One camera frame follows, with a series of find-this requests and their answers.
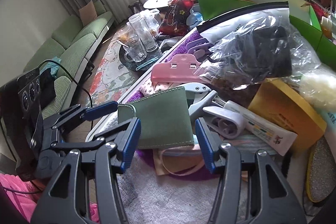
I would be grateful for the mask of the green felt pouch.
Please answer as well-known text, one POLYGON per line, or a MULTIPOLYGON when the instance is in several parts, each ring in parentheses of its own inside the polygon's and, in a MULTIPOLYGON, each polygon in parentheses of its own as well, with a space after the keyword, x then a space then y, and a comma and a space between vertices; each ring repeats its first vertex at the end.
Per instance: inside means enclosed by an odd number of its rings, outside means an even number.
POLYGON ((118 122, 141 121, 138 149, 171 148, 194 144, 184 87, 165 90, 118 106, 118 122))

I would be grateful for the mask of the yellow cardboard box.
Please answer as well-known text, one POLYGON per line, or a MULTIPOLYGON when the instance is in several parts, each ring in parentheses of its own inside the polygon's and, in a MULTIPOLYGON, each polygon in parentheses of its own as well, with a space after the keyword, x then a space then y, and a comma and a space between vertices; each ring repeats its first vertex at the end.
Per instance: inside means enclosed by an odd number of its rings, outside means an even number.
POLYGON ((314 108, 281 80, 261 84, 248 109, 297 134, 291 150, 301 153, 323 137, 327 124, 314 108))

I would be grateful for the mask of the pink anchor ribbon bow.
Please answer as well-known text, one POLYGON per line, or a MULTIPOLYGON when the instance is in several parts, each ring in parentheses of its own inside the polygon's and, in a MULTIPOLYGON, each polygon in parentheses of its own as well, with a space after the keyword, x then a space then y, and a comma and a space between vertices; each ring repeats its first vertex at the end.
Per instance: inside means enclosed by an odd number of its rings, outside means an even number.
POLYGON ((144 96, 150 96, 152 94, 162 92, 164 90, 170 89, 175 87, 174 83, 157 83, 154 84, 151 82, 150 79, 145 81, 141 86, 140 86, 140 92, 144 96))

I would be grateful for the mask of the silver hole punch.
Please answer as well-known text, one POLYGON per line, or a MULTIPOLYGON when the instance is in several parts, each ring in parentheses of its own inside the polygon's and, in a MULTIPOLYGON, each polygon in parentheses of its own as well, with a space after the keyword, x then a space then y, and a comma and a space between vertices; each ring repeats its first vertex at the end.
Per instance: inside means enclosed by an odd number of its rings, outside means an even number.
POLYGON ((191 122, 203 115, 203 108, 209 106, 218 94, 215 90, 201 83, 186 83, 180 87, 184 87, 186 92, 191 122))

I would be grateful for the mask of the green sofa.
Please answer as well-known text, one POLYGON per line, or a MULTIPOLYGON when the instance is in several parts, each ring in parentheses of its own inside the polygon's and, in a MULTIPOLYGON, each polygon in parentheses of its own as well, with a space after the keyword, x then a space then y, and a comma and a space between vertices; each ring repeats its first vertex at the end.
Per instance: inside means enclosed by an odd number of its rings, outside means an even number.
POLYGON ((101 1, 93 3, 97 17, 84 25, 76 16, 69 16, 48 38, 29 60, 23 71, 30 71, 43 61, 55 58, 62 65, 55 74, 56 96, 42 107, 43 118, 47 118, 70 107, 82 75, 91 75, 94 65, 90 59, 114 22, 113 15, 101 1))

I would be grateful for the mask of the white toothpaste tube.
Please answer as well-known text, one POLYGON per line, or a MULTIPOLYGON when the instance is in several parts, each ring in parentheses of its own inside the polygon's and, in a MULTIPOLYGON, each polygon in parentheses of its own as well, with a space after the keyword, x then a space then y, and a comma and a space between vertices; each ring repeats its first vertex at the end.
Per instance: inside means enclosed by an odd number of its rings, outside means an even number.
POLYGON ((224 108, 241 114, 246 120, 245 128, 266 142, 281 156, 290 150, 297 138, 296 133, 273 124, 233 101, 227 101, 224 108))

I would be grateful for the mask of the glass mug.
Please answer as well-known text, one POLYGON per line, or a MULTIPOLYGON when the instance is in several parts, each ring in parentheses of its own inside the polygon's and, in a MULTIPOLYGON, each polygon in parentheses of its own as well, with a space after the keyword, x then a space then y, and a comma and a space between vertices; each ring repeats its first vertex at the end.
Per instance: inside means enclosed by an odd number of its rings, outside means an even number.
POLYGON ((129 62, 142 62, 147 57, 147 52, 138 36, 128 39, 123 46, 125 50, 124 57, 129 62))

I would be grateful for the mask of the pink plastic clip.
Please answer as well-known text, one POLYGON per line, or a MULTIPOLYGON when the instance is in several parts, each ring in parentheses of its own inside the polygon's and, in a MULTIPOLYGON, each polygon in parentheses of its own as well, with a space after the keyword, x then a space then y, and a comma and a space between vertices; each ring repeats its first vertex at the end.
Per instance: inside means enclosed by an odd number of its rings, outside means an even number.
POLYGON ((200 67, 192 54, 177 54, 166 63, 153 65, 151 70, 151 82, 157 83, 205 83, 194 73, 200 67))

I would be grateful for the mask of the purple plastic clip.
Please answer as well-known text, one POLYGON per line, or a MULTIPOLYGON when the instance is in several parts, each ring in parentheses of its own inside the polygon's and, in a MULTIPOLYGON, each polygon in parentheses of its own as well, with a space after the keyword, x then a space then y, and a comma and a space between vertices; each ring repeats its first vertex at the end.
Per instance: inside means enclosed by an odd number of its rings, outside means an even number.
POLYGON ((211 53, 210 48, 213 46, 213 43, 209 42, 206 38, 201 38, 187 43, 186 50, 188 54, 194 55, 198 60, 209 55, 211 53))

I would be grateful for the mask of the silver yellow scrub pad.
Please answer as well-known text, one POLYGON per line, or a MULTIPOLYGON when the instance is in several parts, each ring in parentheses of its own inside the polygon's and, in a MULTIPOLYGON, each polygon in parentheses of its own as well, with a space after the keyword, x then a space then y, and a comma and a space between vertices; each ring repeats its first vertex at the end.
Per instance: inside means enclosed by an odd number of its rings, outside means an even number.
POLYGON ((324 137, 311 148, 306 175, 306 192, 314 203, 327 199, 335 188, 335 159, 324 137))

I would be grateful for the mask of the black items zip bag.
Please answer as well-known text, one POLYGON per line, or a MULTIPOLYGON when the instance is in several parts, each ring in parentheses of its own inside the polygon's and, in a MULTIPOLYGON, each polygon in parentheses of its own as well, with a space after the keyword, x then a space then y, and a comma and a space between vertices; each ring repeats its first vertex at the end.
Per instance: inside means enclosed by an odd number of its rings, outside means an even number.
POLYGON ((290 22, 288 2, 242 7, 197 27, 210 43, 195 71, 209 84, 223 80, 244 89, 267 79, 298 77, 321 65, 315 50, 290 22))

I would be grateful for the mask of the red gift bag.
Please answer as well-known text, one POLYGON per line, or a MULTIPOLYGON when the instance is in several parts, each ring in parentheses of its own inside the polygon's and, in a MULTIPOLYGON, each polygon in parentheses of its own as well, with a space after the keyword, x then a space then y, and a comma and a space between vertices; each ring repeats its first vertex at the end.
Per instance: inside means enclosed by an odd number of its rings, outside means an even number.
POLYGON ((193 8, 194 0, 171 0, 159 32, 169 36, 185 36, 188 33, 187 18, 193 8))

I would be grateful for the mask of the white lotion tube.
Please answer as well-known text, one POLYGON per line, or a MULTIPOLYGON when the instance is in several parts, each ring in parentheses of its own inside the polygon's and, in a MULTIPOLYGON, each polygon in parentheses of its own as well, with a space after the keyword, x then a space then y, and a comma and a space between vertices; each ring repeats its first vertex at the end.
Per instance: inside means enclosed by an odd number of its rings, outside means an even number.
POLYGON ((333 157, 336 157, 336 114, 325 110, 319 111, 323 120, 327 123, 324 137, 330 147, 333 157))

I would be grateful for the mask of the white sponge in plastic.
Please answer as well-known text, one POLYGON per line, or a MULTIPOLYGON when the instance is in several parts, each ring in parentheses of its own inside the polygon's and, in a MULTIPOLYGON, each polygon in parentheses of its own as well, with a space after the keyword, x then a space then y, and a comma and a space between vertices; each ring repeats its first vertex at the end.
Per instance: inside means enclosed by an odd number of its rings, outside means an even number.
POLYGON ((335 71, 320 65, 302 75, 299 82, 300 95, 317 108, 335 109, 335 71))

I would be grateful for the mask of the green box right compartment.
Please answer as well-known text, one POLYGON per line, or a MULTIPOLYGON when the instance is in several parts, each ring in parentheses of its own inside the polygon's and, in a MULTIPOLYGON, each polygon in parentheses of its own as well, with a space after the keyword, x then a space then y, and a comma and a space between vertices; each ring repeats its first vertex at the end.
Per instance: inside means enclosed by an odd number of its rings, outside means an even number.
POLYGON ((308 22, 297 18, 292 14, 289 16, 290 22, 310 43, 319 59, 335 71, 335 44, 323 34, 318 17, 311 6, 309 6, 306 13, 309 16, 308 22))

